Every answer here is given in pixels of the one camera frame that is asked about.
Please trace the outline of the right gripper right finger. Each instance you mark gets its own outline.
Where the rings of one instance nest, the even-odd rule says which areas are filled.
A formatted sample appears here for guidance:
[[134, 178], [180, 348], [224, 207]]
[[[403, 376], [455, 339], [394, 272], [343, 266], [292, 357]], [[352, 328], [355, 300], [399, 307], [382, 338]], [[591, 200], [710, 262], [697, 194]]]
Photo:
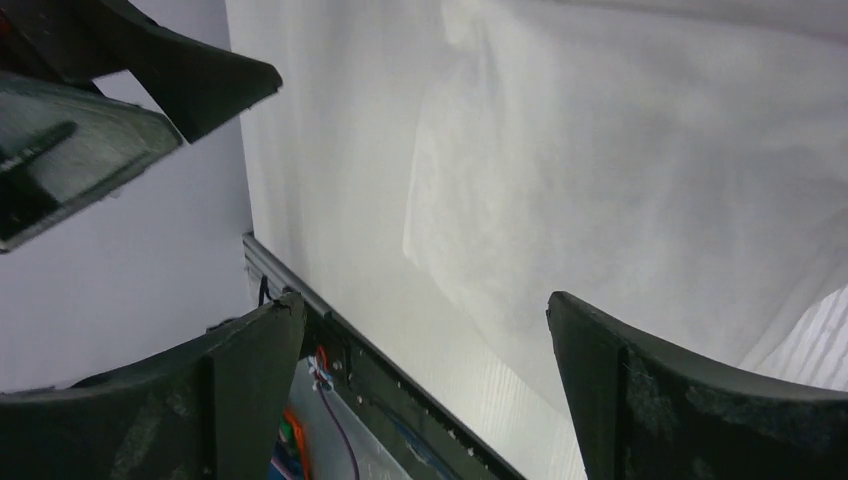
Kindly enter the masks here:
[[547, 320], [591, 479], [843, 479], [847, 396], [714, 361], [565, 292]]

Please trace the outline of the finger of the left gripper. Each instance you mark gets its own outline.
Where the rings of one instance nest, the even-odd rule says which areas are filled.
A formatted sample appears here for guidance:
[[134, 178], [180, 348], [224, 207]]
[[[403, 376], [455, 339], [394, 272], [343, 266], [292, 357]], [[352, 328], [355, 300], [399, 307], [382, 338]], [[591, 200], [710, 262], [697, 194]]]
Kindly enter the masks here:
[[99, 3], [99, 38], [190, 143], [283, 86], [273, 65], [162, 27], [128, 1]]
[[110, 195], [182, 143], [160, 113], [3, 72], [2, 252]]

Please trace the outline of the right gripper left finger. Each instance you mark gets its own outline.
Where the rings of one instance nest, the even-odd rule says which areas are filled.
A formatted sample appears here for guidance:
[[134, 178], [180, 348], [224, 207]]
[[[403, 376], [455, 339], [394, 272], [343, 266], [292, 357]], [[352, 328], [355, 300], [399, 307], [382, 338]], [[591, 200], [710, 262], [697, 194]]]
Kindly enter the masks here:
[[306, 326], [289, 293], [63, 389], [1, 397], [5, 479], [264, 479]]

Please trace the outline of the white t shirt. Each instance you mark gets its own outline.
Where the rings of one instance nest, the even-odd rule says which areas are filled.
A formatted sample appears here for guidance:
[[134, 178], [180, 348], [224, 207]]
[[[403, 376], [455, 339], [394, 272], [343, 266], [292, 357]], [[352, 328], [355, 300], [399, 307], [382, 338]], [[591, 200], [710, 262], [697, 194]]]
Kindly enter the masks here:
[[258, 240], [409, 372], [487, 343], [565, 409], [565, 291], [847, 385], [843, 1], [230, 1]]

